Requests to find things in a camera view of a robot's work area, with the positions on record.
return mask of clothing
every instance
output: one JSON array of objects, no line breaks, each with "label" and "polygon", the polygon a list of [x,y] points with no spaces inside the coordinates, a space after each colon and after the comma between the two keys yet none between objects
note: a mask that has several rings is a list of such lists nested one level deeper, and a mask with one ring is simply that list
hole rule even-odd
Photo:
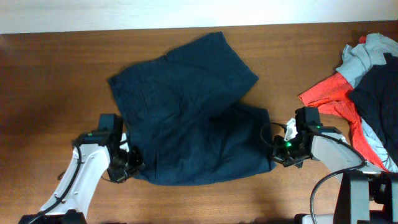
[{"label": "clothing", "polygon": [[387,64],[374,65],[349,98],[398,162],[398,57],[384,54],[384,58]]},{"label": "clothing", "polygon": [[361,153],[365,159],[374,165],[392,172],[398,171],[398,167],[386,156],[380,147],[371,147],[367,139],[372,139],[369,129],[364,133],[361,117],[356,112],[354,103],[347,97],[347,94],[353,91],[353,87],[340,73],[336,73],[311,89],[302,93],[299,98],[305,106],[314,106],[319,112],[333,114],[343,117],[349,121],[349,128],[352,135],[354,148]]},{"label": "clothing", "polygon": [[398,43],[381,34],[369,34],[363,44],[358,44],[354,48],[346,45],[342,56],[343,64],[336,68],[336,71],[355,88],[373,65],[386,64],[383,53],[398,56]]},{"label": "clothing", "polygon": [[[212,184],[269,172],[259,137],[267,110],[236,103],[257,82],[221,32],[133,65],[109,79],[129,144],[159,185]],[[264,137],[271,142],[271,130]]]}]

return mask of navy blue cloth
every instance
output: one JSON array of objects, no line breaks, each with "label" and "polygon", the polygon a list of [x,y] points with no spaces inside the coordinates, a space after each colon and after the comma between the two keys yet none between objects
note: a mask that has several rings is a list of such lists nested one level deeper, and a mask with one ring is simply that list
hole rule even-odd
[{"label": "navy blue cloth", "polygon": [[[259,137],[267,110],[237,103],[257,80],[221,32],[110,78],[129,144],[146,164],[135,178],[201,185],[272,170]],[[264,138],[271,142],[269,127]]]},{"label": "navy blue cloth", "polygon": [[398,164],[398,57],[384,58],[387,64],[373,65],[349,98]]}]

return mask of wooden table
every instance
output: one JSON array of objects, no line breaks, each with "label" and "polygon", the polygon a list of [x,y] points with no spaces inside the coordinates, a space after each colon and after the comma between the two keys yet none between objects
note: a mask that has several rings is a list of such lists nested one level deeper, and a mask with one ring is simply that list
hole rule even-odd
[{"label": "wooden table", "polygon": [[[242,99],[286,122],[297,95],[334,74],[345,44],[380,32],[398,39],[397,22],[297,24],[199,29],[0,35],[0,223],[36,213],[72,155],[70,141],[118,113],[106,82],[127,66],[221,30],[260,80]],[[322,116],[348,137],[348,123]],[[88,223],[238,223],[309,212],[310,192],[327,175],[320,162],[198,187],[159,187],[131,179],[100,181]],[[335,179],[317,193],[317,213],[334,211]]]}]

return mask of dark navy garment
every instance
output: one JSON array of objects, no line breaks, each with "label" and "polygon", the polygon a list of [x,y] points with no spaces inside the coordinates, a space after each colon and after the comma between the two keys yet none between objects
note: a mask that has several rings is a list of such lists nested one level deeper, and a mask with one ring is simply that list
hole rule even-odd
[{"label": "dark navy garment", "polygon": [[384,58],[387,64],[373,65],[349,98],[398,164],[398,57]]},{"label": "dark navy garment", "polygon": [[[145,167],[137,179],[201,185],[269,172],[267,110],[237,101],[257,82],[221,32],[109,79]],[[269,127],[264,138],[271,142]]]}]

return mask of light blue cloth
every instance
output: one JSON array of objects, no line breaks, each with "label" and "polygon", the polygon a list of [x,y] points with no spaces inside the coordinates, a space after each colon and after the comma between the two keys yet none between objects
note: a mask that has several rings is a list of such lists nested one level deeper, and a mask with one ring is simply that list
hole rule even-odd
[{"label": "light blue cloth", "polygon": [[[366,36],[365,44],[358,44],[352,48],[346,45],[343,51],[343,64],[336,68],[353,88],[355,88],[362,77],[372,68],[373,65],[385,65],[386,59],[383,53],[391,53],[398,57],[398,43],[381,34],[369,34]],[[379,156],[384,167],[390,172],[398,172],[396,163],[391,159],[382,142],[364,119],[362,129],[370,147]]]}]

